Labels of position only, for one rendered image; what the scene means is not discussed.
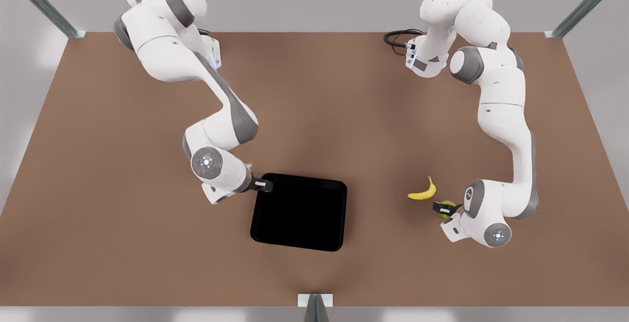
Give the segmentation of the black square tray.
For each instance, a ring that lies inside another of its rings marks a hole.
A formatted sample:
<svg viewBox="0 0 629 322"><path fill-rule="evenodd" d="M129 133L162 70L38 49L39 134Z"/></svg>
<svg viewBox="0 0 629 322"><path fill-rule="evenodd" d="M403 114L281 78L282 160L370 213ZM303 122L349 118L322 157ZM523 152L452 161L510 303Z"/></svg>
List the black square tray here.
<svg viewBox="0 0 629 322"><path fill-rule="evenodd" d="M337 252L343 246L346 184L275 173L261 178L273 187L257 193L251 239L322 252Z"/></svg>

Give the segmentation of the yellow banana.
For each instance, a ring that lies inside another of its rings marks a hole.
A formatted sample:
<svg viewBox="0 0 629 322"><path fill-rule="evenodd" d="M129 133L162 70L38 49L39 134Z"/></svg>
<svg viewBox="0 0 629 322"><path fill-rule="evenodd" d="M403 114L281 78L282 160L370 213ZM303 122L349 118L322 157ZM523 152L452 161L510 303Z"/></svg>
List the yellow banana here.
<svg viewBox="0 0 629 322"><path fill-rule="evenodd" d="M407 194L407 197L414 200L427 200L427 199L432 198L434 194L436 194L437 188L434 185L433 179L431 178L431 176L428 176L428 180L429 180L429 188L427 188L427 190L423 192L419 192L419 193L409 193Z"/></svg>

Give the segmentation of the silver frame post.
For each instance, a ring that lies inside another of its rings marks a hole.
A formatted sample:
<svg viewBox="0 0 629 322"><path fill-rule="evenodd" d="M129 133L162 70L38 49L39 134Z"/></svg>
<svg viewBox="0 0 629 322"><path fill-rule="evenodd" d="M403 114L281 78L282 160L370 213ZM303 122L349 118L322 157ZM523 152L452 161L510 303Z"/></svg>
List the silver frame post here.
<svg viewBox="0 0 629 322"><path fill-rule="evenodd" d="M306 308L304 322L330 322L327 308L333 307L333 295L301 293L297 295L297 306Z"/></svg>
<svg viewBox="0 0 629 322"><path fill-rule="evenodd" d="M85 38L86 31L77 30L72 24L49 2L49 0L29 0L47 17L57 29L67 38Z"/></svg>
<svg viewBox="0 0 629 322"><path fill-rule="evenodd" d="M544 31L545 38L564 38L579 24L602 0L582 0L569 15L553 30Z"/></svg>

